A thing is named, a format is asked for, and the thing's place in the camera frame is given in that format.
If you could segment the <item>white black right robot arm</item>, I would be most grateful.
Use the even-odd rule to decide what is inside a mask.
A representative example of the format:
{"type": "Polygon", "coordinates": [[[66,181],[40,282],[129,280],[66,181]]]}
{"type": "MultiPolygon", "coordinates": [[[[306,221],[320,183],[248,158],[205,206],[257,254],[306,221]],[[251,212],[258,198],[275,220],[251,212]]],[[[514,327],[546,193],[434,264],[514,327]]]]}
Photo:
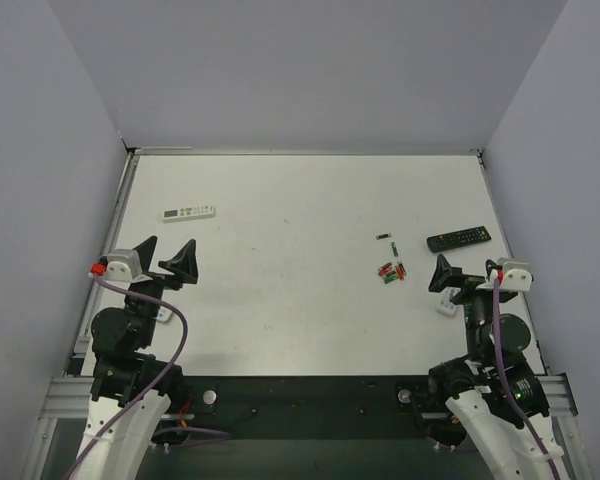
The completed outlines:
{"type": "Polygon", "coordinates": [[[464,314],[467,352],[430,369],[429,390],[466,431],[496,479],[565,479],[542,383],[524,354],[531,330],[502,304],[530,290],[528,264],[487,260],[469,275],[438,255],[429,291],[456,292],[464,314]]]}

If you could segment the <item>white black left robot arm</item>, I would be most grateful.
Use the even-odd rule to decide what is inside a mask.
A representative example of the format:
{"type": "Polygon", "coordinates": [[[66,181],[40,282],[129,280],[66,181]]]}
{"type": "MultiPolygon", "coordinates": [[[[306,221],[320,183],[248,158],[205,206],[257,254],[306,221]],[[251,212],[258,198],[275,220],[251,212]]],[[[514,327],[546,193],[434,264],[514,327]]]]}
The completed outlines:
{"type": "Polygon", "coordinates": [[[156,245],[151,236],[134,248],[113,250],[90,270],[94,282],[123,295],[124,304],[100,310],[91,321],[96,363],[87,422],[68,479],[134,478],[162,416],[184,402],[184,375],[176,361],[186,341],[179,341],[168,361],[144,350],[152,343],[160,310],[184,316],[163,294],[197,283],[197,243],[189,240],[153,272],[156,245]]]}

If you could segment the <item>black tv remote control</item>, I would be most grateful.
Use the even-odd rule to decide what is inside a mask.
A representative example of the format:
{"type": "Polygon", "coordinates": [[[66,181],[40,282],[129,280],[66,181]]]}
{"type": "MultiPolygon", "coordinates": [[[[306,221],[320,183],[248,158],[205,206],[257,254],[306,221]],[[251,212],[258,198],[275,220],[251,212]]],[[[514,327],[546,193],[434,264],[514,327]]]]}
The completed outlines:
{"type": "Polygon", "coordinates": [[[489,242],[491,235],[484,226],[436,234],[426,239],[431,253],[439,254],[489,242]]]}

